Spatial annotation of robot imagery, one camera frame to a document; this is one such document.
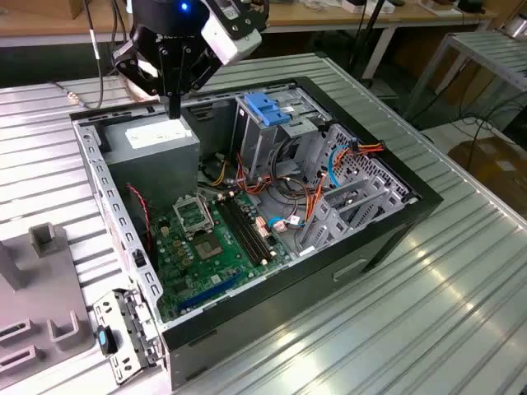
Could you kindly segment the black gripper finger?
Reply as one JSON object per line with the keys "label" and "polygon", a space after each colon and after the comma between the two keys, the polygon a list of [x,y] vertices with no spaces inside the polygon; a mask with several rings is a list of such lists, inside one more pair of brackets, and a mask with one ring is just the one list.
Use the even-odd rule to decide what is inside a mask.
{"label": "black gripper finger", "polygon": [[181,114],[181,98],[190,91],[197,91],[215,74],[222,65],[221,60],[207,44],[185,43],[177,77],[175,97],[175,118]]}
{"label": "black gripper finger", "polygon": [[[164,59],[165,48],[154,39],[130,39],[112,53],[116,70],[149,96],[157,95],[170,119],[175,119],[175,88],[169,63]],[[140,59],[150,63],[156,75],[139,66]]]}

